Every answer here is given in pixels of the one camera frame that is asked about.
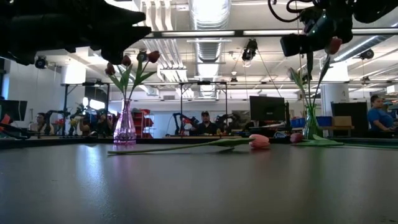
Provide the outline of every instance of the ceiling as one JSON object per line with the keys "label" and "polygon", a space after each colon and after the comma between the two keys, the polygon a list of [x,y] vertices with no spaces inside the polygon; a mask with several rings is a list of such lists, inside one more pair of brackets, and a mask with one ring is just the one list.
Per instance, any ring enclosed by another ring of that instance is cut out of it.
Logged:
{"label": "ceiling", "polygon": [[[248,1],[248,0],[232,0],[231,12],[229,16],[228,29],[238,30],[238,29],[297,29],[302,28],[301,24],[297,22],[283,23],[274,18],[270,13],[268,6],[265,5],[266,1]],[[293,18],[294,15],[289,14],[285,10],[284,2],[279,0],[280,4],[274,6],[275,11],[280,17],[283,18]],[[186,10],[188,7],[187,0],[173,0],[172,1],[172,25],[175,30],[190,30],[190,15],[189,11]],[[306,6],[304,3],[299,3],[298,7]],[[392,24],[398,22],[394,15],[398,13],[398,9],[392,11],[390,14],[384,16],[382,19],[372,23],[372,24],[360,24],[354,21],[354,27],[389,27]],[[345,47],[354,47],[360,42],[363,42],[369,37],[356,36],[354,39],[342,46],[341,49]],[[231,42],[224,43],[222,48],[222,59],[218,77],[215,78],[216,81],[230,80],[232,74],[231,72],[236,72],[238,81],[240,82],[258,82],[258,81],[269,81],[271,75],[273,80],[284,81],[287,79],[287,69],[292,67],[294,69],[300,68],[305,65],[306,59],[300,58],[298,55],[293,57],[285,57],[282,53],[282,49],[279,44],[280,37],[261,37],[257,38],[258,50],[260,54],[257,54],[252,61],[250,67],[243,67],[243,62],[241,60],[241,53],[243,48],[248,42],[248,38],[230,38]],[[188,43],[188,39],[177,39],[177,47],[179,54],[183,60],[183,64],[187,68],[187,78],[195,78],[197,74],[196,71],[196,60],[195,60],[195,49],[194,44]],[[130,48],[126,50],[126,53],[131,55],[132,58],[136,57],[139,49],[145,49],[146,46],[143,41],[139,41],[133,44]],[[398,37],[393,36],[392,38],[382,42],[372,50],[375,53],[375,58],[378,58],[392,50],[398,48]],[[42,55],[47,55],[47,59],[51,62],[55,62],[58,65],[67,65],[70,62],[76,60],[76,55],[67,54],[64,50],[54,50],[41,52]],[[106,61],[101,57],[91,55],[82,56],[77,54],[89,69],[87,70],[87,78],[100,78],[103,82],[110,82],[110,80],[104,74],[104,69],[106,67]],[[319,59],[325,56],[324,51],[315,52],[315,68],[313,71],[314,79],[317,79],[317,74],[319,74]],[[388,56],[382,57],[374,62],[366,64],[370,60],[365,60],[362,62],[360,59],[349,59],[348,60],[348,74],[349,78],[354,80],[364,74],[374,72],[376,70],[382,70],[389,66],[398,63],[398,52],[389,54]],[[157,70],[156,64],[149,64],[147,71]],[[397,70],[391,70],[386,73],[382,73],[375,80],[388,80],[397,78]],[[147,82],[161,82],[158,76],[153,75],[147,79]],[[361,88],[361,85],[351,85],[352,87]],[[273,88],[273,86],[265,85],[236,85],[232,88],[237,89],[253,89],[253,88]],[[295,88],[292,86],[284,86],[284,88]]]}

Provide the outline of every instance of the glass vase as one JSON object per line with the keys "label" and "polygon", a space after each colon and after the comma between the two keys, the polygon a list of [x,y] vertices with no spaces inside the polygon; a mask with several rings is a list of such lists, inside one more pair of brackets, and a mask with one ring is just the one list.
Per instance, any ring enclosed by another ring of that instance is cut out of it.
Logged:
{"label": "glass vase", "polygon": [[113,134],[113,143],[117,145],[134,145],[136,143],[136,127],[131,116],[131,100],[123,100],[120,118],[116,123]]}
{"label": "glass vase", "polygon": [[319,129],[317,117],[315,116],[315,105],[313,108],[307,106],[307,118],[305,119],[305,126],[303,128],[304,139],[313,139],[313,135],[322,137],[322,131]]}

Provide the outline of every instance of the blue shirt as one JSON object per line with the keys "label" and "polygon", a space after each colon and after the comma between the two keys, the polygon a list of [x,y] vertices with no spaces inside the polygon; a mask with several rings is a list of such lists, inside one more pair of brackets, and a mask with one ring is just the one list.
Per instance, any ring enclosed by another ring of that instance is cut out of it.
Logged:
{"label": "blue shirt", "polygon": [[376,108],[370,109],[368,112],[368,121],[371,124],[371,131],[381,131],[379,127],[373,124],[373,121],[377,120],[386,128],[391,128],[394,125],[394,120],[388,113]]}

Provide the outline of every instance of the pillar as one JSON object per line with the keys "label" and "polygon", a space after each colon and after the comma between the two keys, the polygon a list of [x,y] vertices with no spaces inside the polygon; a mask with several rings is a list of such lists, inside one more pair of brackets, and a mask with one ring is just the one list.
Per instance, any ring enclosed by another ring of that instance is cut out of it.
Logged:
{"label": "pillar", "polygon": [[323,84],[321,86],[322,115],[333,116],[331,103],[348,103],[348,84]]}

